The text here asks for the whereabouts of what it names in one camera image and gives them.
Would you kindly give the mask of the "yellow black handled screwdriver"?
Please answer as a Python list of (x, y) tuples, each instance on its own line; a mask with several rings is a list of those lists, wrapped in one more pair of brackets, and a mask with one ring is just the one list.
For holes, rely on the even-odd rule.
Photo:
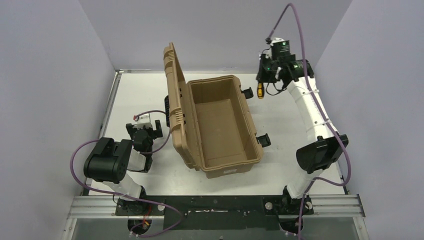
[(264, 98), (264, 85), (262, 82), (258, 82), (257, 84), (257, 88), (256, 88), (256, 93), (257, 93), (257, 97), (259, 99), (263, 99)]

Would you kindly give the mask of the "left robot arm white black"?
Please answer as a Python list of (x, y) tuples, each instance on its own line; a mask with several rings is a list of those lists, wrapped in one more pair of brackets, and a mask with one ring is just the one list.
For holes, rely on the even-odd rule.
[(83, 172), (87, 178), (103, 182), (114, 192), (120, 193), (118, 209), (141, 216), (151, 204), (143, 186), (136, 183), (129, 172), (148, 173), (153, 163), (154, 140), (163, 137), (160, 120), (139, 119), (125, 126), (129, 139), (117, 142), (102, 137), (87, 157)]

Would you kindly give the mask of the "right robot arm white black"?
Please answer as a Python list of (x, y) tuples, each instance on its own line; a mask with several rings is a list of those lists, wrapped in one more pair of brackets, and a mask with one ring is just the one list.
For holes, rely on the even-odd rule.
[(259, 99), (268, 94), (268, 84), (282, 82), (278, 92), (287, 91), (292, 96), (306, 128), (308, 143), (295, 153), (297, 168), (283, 189), (281, 201), (286, 214), (304, 214), (310, 188), (316, 180), (323, 180), (322, 173), (346, 153), (348, 137), (337, 131), (322, 106), (314, 72), (306, 59), (264, 50), (259, 55), (256, 80)]

